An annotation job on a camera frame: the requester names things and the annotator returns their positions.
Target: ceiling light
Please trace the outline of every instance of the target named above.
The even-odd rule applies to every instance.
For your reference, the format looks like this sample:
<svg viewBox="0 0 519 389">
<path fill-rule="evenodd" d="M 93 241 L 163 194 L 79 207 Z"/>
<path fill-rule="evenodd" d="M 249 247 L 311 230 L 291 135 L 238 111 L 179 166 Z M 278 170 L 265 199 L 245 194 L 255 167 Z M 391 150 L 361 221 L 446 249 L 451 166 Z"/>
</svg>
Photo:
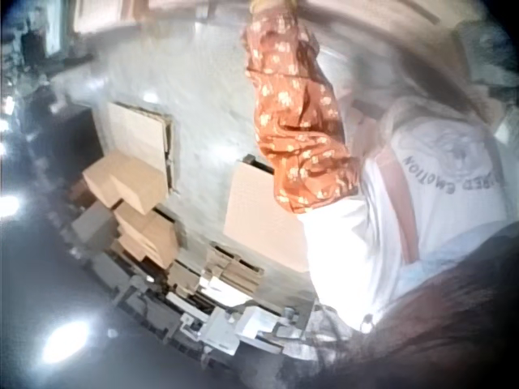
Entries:
<svg viewBox="0 0 519 389">
<path fill-rule="evenodd" d="M 13 216 L 19 208 L 19 200 L 15 196 L 0 197 L 0 219 Z"/>
<path fill-rule="evenodd" d="M 0 119 L 0 132 L 9 130 L 9 123 L 5 119 Z"/>
<path fill-rule="evenodd" d="M 150 104 L 157 104 L 159 102 L 159 96 L 155 92 L 146 92 L 143 95 L 143 100 Z"/>
<path fill-rule="evenodd" d="M 43 350 L 43 362 L 58 363 L 77 353 L 88 339 L 88 325 L 73 322 L 61 326 L 52 333 Z"/>
<path fill-rule="evenodd" d="M 8 96 L 6 98 L 6 106 L 5 106 L 6 114 L 12 115 L 14 110 L 15 110 L 15 101 L 13 100 L 12 96 Z"/>
</svg>

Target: white t-shirt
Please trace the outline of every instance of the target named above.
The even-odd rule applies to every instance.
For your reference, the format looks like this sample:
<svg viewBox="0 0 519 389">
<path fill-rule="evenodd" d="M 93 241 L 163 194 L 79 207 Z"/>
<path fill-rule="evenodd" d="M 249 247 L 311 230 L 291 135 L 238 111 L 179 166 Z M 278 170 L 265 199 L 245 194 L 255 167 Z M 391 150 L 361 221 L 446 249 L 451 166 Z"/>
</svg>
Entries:
<svg viewBox="0 0 519 389">
<path fill-rule="evenodd" d="M 506 151 L 483 128 L 421 119 L 395 133 L 391 148 L 414 209 L 416 262 L 402 259 L 399 220 L 376 156 L 365 162 L 360 195 L 299 217 L 320 302 L 360 331 L 370 328 L 367 315 L 378 322 L 396 298 L 517 220 L 519 190 L 517 181 L 510 184 L 519 177 L 517 161 L 503 158 Z"/>
</svg>

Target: floor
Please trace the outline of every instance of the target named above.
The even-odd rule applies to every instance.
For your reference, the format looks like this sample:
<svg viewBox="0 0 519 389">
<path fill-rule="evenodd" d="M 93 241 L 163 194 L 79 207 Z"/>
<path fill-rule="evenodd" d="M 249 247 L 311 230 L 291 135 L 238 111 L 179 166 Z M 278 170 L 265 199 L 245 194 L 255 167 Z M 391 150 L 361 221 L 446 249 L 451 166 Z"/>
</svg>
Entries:
<svg viewBox="0 0 519 389">
<path fill-rule="evenodd" d="M 278 265 L 231 241 L 222 233 L 233 168 L 247 154 L 267 161 L 255 145 L 254 93 L 244 75 L 240 33 L 243 10 L 218 9 L 208 23 L 193 15 L 162 17 L 138 28 L 124 28 L 86 39 L 94 62 L 61 73 L 56 90 L 93 107 L 105 150 L 112 148 L 106 103 L 121 101 L 170 115 L 174 122 L 174 189 L 162 204 L 181 226 L 179 259 L 201 270 L 209 242 L 227 246 L 265 269 L 258 300 L 279 310 L 311 308 L 310 277 Z M 316 29 L 320 65 L 336 90 L 350 85 L 346 60 L 359 45 L 341 39 L 346 26 Z M 357 34 L 361 43 L 366 37 Z M 373 45 L 380 55 L 385 48 Z"/>
</svg>

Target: pink strap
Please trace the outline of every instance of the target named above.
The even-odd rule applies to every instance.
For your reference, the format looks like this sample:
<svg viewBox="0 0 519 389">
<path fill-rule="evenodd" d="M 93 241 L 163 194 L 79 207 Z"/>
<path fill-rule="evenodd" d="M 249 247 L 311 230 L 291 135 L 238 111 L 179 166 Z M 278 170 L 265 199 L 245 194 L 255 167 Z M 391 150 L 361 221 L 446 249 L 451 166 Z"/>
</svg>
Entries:
<svg viewBox="0 0 519 389">
<path fill-rule="evenodd" d="M 375 156 L 380 174 L 400 228 L 402 255 L 405 264 L 418 260 L 418 230 L 409 185 L 394 151 L 385 146 Z"/>
</svg>

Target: orange floral sleeve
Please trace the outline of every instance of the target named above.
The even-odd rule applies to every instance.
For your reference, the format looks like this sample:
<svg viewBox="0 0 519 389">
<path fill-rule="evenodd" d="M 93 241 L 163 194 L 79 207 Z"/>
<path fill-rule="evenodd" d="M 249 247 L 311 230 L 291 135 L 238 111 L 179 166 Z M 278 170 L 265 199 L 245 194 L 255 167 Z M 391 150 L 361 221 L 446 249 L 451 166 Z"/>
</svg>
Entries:
<svg viewBox="0 0 519 389">
<path fill-rule="evenodd" d="M 358 183 L 315 37 L 287 7 L 253 16 L 244 42 L 255 87 L 255 132 L 274 168 L 274 195 L 293 213 L 336 202 Z"/>
</svg>

